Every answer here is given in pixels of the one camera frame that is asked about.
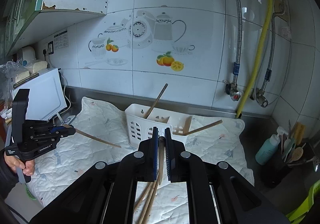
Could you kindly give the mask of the person left hand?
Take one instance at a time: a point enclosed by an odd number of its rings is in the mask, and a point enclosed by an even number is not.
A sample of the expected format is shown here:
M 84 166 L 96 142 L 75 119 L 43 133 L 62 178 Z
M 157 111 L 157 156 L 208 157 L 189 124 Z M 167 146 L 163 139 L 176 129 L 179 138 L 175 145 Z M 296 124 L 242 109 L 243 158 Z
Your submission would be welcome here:
M 7 156 L 4 152 L 4 161 L 7 166 L 14 172 L 17 172 L 17 168 L 22 169 L 24 175 L 32 176 L 35 173 L 35 161 L 26 161 L 22 162 L 19 158 L 15 156 Z

